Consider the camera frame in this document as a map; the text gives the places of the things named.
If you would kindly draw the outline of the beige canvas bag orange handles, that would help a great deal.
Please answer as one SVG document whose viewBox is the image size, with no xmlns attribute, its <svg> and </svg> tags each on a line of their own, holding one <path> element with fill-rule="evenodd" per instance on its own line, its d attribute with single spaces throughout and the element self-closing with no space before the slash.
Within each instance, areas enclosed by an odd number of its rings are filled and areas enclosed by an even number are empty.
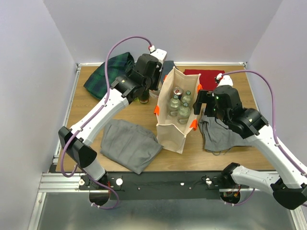
<svg viewBox="0 0 307 230">
<path fill-rule="evenodd" d="M 197 129 L 198 116 L 194 114 L 192 105 L 196 102 L 198 92 L 202 90 L 200 76 L 185 75 L 173 68 L 164 78 L 154 114 L 157 118 L 157 140 L 166 150 L 183 153 L 188 133 Z M 183 95 L 187 91 L 191 92 L 191 101 L 185 115 L 171 109 L 171 100 L 179 89 Z"/>
</svg>

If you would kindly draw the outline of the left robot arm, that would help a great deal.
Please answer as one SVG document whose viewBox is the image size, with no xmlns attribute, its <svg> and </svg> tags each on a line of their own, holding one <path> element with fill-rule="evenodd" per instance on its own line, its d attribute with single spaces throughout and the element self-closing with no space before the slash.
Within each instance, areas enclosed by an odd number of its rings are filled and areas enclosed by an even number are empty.
<svg viewBox="0 0 307 230">
<path fill-rule="evenodd" d="M 97 153 L 91 148 L 95 137 L 103 127 L 121 110 L 146 90 L 157 90 L 165 57 L 158 57 L 161 50 L 142 54 L 130 75 L 118 76 L 110 85 L 103 99 L 71 128 L 65 126 L 58 131 L 63 154 L 68 154 L 80 168 L 90 176 L 95 189 L 106 185 L 106 171 L 99 163 Z"/>
</svg>

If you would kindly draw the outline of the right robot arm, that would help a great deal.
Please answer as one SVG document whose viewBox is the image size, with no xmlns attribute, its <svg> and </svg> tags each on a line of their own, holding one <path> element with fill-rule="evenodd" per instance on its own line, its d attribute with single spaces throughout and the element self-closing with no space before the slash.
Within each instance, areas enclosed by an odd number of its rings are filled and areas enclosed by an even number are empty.
<svg viewBox="0 0 307 230">
<path fill-rule="evenodd" d="M 245 185 L 261 190 L 289 210 L 306 203 L 306 165 L 279 140 L 275 129 L 258 110 L 242 106 L 237 89 L 223 85 L 212 92 L 198 90 L 194 114 L 200 114 L 202 104 L 210 105 L 214 117 L 261 151 L 277 172 L 273 175 L 231 163 L 221 172 L 219 180 L 223 186 Z"/>
</svg>

